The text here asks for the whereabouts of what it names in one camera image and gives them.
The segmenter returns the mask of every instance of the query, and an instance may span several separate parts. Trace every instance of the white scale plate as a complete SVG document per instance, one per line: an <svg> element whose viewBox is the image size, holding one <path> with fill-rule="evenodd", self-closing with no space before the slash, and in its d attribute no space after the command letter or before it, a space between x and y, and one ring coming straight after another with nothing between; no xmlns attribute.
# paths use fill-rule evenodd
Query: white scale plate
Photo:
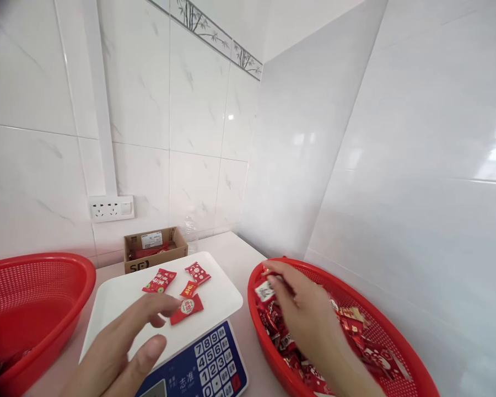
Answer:
<svg viewBox="0 0 496 397"><path fill-rule="evenodd" d="M157 334L165 335L168 343L165 351L154 366L154 368L157 368L239 310L242 307L241 294L208 252L196 253L148 269L112 278L99 287L95 296L94 308L90 316L87 335L84 339L79 361L83 359L96 335L132 303L147 293L143 292L142 288L154 278L158 269L176 272L176 277L167 287L166 293L180 298L179 294L184 290L187 282L189 280L194 281L185 268L195 262L198 262L206 273L211 276L211 279L198 286L195 292L202 300L204 310L187 317L174 326L171 326L168 319L160 329L153 328L150 324L147 324L134 340L128 353L129 358L132 358L138 349L152 336Z"/></svg>

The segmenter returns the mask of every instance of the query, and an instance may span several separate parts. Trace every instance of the blue scale panel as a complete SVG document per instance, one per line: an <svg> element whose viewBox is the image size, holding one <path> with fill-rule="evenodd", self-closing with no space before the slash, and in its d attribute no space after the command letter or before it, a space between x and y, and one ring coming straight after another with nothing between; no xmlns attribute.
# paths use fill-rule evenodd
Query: blue scale panel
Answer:
<svg viewBox="0 0 496 397"><path fill-rule="evenodd" d="M236 397L247 385L226 320L151 372L136 397Z"/></svg>

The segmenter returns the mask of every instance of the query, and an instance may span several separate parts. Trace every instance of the hand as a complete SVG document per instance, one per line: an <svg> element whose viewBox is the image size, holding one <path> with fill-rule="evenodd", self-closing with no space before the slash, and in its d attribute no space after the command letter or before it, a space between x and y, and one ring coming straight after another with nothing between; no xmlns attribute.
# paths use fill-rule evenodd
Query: hand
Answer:
<svg viewBox="0 0 496 397"><path fill-rule="evenodd" d="M165 336L155 335L129 361L134 338L147 323L161 328L165 320L158 313L171 317L180 304L152 293L134 302L97 335L61 397L133 397L167 344Z"/></svg>
<svg viewBox="0 0 496 397"><path fill-rule="evenodd" d="M265 261L263 264L281 274L293 289L294 297L277 278L268 277L296 345L310 361L319 366L327 344L347 344L327 292L292 266L276 261Z"/></svg>
<svg viewBox="0 0 496 397"><path fill-rule="evenodd" d="M294 296L276 277L268 276L283 318L299 350L314 364L338 396L385 396L347 342L327 292L301 272L277 261L264 261L283 276Z"/></svg>

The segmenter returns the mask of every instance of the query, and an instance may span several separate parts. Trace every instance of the decorative tile border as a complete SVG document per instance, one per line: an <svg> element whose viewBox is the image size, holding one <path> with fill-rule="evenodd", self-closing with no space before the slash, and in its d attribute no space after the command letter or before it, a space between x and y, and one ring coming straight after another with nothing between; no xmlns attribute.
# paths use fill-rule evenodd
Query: decorative tile border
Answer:
<svg viewBox="0 0 496 397"><path fill-rule="evenodd" d="M233 41L233 52L231 53L231 60L237 64L241 69L247 71L257 80L261 80L261 73L263 71L263 64L246 51L241 45Z"/></svg>
<svg viewBox="0 0 496 397"><path fill-rule="evenodd" d="M231 58L231 37L189 0L171 0L171 16L226 58Z"/></svg>
<svg viewBox="0 0 496 397"><path fill-rule="evenodd" d="M167 13L162 6L169 0L147 1ZM190 0L170 0L170 16L250 76L261 80L263 64L233 40Z"/></svg>

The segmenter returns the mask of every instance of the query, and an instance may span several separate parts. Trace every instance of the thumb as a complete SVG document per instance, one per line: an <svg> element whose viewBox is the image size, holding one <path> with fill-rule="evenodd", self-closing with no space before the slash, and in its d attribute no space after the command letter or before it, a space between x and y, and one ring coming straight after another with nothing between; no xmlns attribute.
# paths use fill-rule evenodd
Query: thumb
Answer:
<svg viewBox="0 0 496 397"><path fill-rule="evenodd" d="M268 281L276 294L277 301L283 309L283 314L286 315L287 313L292 313L296 310L296 304L285 285L274 276L268 276Z"/></svg>
<svg viewBox="0 0 496 397"><path fill-rule="evenodd" d="M103 394L103 397L128 397L136 395L139 387L153 369L167 345L163 335L155 335L139 348L123 372Z"/></svg>

